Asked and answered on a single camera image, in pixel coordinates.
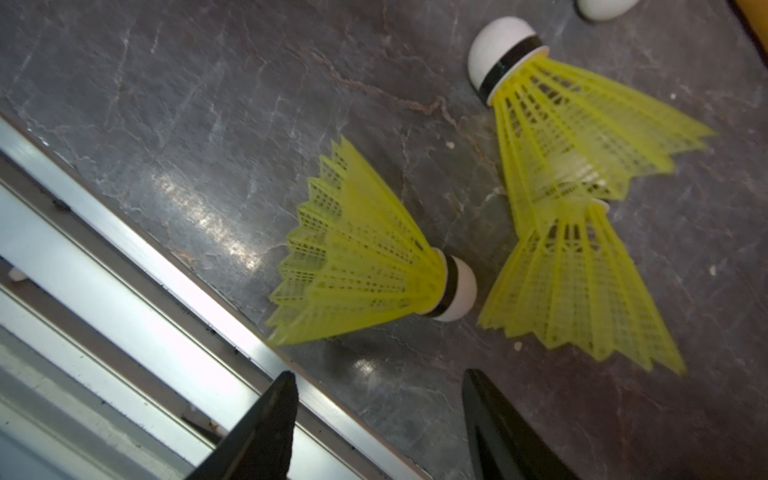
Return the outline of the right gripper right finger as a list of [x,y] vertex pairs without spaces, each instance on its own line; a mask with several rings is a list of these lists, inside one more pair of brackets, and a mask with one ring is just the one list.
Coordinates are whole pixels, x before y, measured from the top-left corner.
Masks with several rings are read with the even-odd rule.
[[483,371],[464,372],[461,395],[477,479],[576,477]]

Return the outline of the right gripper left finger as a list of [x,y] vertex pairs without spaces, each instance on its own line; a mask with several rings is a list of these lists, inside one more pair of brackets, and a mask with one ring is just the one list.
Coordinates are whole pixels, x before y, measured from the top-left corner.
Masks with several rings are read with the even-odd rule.
[[295,375],[281,373],[190,479],[285,479],[299,407]]

